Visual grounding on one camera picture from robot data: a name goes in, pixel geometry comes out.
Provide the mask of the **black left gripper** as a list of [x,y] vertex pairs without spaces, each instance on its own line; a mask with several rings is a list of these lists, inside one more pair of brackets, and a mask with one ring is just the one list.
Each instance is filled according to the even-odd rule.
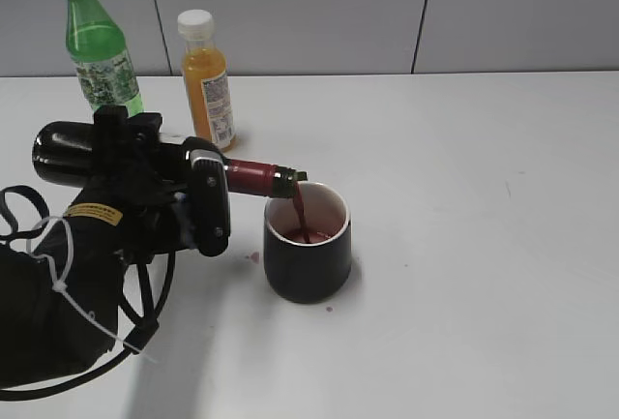
[[67,209],[79,245],[131,257],[193,247],[173,186],[149,159],[158,148],[161,123],[158,113],[133,120],[118,105],[95,113],[90,175]]

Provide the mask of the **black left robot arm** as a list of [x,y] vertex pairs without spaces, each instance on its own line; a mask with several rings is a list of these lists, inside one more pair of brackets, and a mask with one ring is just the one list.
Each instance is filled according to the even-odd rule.
[[22,228],[8,206],[1,238],[1,397],[38,399],[94,379],[140,354],[159,327],[164,295],[149,264],[173,271],[192,245],[184,213],[187,163],[161,140],[162,117],[103,107],[90,124],[43,127],[32,164],[45,181],[78,188],[59,215],[15,185],[39,221]]

